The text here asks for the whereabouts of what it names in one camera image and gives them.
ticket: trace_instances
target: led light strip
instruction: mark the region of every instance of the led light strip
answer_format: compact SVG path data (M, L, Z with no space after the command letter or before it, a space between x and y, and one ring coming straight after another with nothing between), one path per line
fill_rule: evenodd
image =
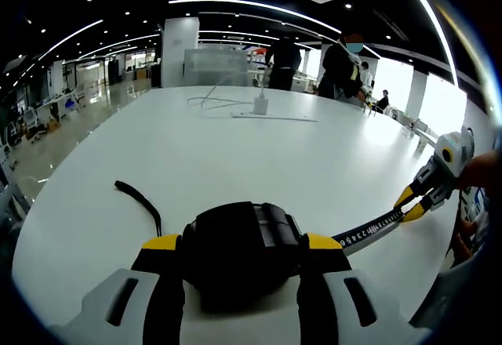
M309 17L309 16L305 16L302 13L294 12L292 10L285 9L285 8L280 8L280 7L275 6L275 5L264 4L264 3L261 3L261 2L247 2L245 0L171 0L171 1L169 1L169 4L180 4L180 3L185 3L185 2L230 2L230 3L234 3L234 4L243 4L243 5L258 6L260 8L273 9L273 10L277 10L278 12L283 12L283 13L290 14L292 16L303 18L304 20L308 20L308 21L313 22L314 24L321 25L321 26L323 26L323 27L325 27L327 29L330 29L331 31L335 31L338 34L342 33L337 28L335 28L333 26L329 26L328 24L325 24L322 21L316 20L315 18L312 18L312 17ZM328 38L325 35L322 35L322 34L319 34L319 33L317 33L317 35L319 37L321 37L321 38L326 38L326 39L329 39L332 42L336 42L335 40L333 40L331 38ZM380 55L378 55L377 53L375 53L371 49L368 49L368 51L374 53L375 56L377 56L378 58L381 58Z
M240 42L240 41L232 41L228 39L199 39L199 42L228 42L228 43L233 43L237 45L238 43L242 43L244 45L263 45L265 47L270 47L270 45L266 45L265 43L258 43L258 42Z
M75 33L71 34L71 35L68 35L65 39L63 39L62 41L56 43L55 45L53 45L49 51L47 51L46 53L44 53L42 56L40 56L38 58L38 61L42 60L48 53L50 53L51 51L53 51L55 48L57 48L59 45L62 45L63 43L65 43L68 39L70 38L73 38L75 35L77 34L80 34L82 33L83 31L89 29L90 27L93 27L93 26L96 26L97 24L101 24L103 22L103 20L99 20L99 21L96 21L95 23L93 24L90 24L90 25L87 25L86 27L83 27L82 29L80 29L79 31L76 31Z
M126 41L122 41L122 42L117 42L117 43L114 43L113 45L106 45L104 47L101 47L99 49L95 49L94 51L90 52L90 53L85 53L84 55L81 55L78 57L78 59L82 59L84 57L87 57L89 55L93 55L94 53L97 53L103 49L109 49L111 47L115 47L116 45L121 45L121 44L124 44L124 43L128 43L128 42L133 42L133 41L139 41L140 39L145 39L145 38L153 38L153 37L157 37L159 36L160 34L152 34L152 35L145 35L144 37L139 37L139 38L132 38L132 39L127 39Z
M442 48L445 50L446 57L448 59L449 67L452 71L453 76L453 84L458 88L458 77L457 77L457 69L455 68L455 62L453 61L453 55L451 50L449 49L448 41L446 40L446 36L444 31L441 29L441 25L439 24L438 17L434 14L434 11L431 8L431 5L427 0L419 0L422 6L429 15L434 28L436 29L436 33L438 33L439 40L442 43Z
M130 49L137 49L138 46L128 47L127 49L120 49L119 51L114 51L113 53L107 53L105 56L115 55L116 53L123 53L124 51L129 51Z
M250 34L250 33L242 33L239 31L224 31L224 30L199 30L199 33L221 33L221 34L235 34L235 35L248 35L249 37L258 37L258 38L267 38L267 39L274 39L275 41L278 41L279 38L276 37L270 37L268 35L260 35L260 34Z

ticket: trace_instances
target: reflective floor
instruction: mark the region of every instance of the reflective floor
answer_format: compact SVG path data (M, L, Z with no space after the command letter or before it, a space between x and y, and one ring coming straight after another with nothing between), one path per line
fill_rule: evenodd
M28 201L35 201L54 169L80 142L150 87L150 79L144 79L91 88L80 103L80 109L63 117L59 129L41 135L33 143L23 138L13 148L13 159L16 161L14 176Z

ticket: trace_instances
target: window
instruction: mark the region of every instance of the window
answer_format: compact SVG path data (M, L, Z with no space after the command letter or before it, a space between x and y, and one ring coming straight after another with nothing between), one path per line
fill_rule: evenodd
M425 85L419 118L436 134L460 131L467 95L446 80L430 74Z
M413 67L400 61L382 58L378 60L375 74L373 97L381 100L383 91L389 92L389 104L398 110L405 111L408 104Z

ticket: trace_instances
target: black cable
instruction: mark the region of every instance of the black cable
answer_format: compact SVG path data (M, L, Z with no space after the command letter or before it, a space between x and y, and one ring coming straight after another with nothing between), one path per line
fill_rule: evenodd
M157 229L157 236L162 236L162 221L158 210L145 198L136 188L124 183L120 180L115 181L115 186L119 191L128 194L131 198L139 202L150 214L154 217L155 228Z

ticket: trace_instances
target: desk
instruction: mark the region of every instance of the desk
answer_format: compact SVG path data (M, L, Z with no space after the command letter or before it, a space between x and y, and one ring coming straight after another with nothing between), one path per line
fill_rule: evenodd
M115 190L117 179L158 209L165 234L181 233L207 209L252 201L279 205L302 232L332 235L390 210L433 151L427 146L418 154L418 137L409 138L387 116L368 117L308 94L266 89L268 113L318 122L231 118L250 104L215 110L187 104L210 89L144 94L81 142L44 186L21 231L13 278L45 324L68 322L88 291L117 268L129 268L155 236L151 216ZM213 95L253 102L259 92L223 86ZM398 300L407 319L444 260L453 197L349 258ZM201 313L196 291L185 283L181 343L297 343L298 281L290 278L261 312L234 317Z

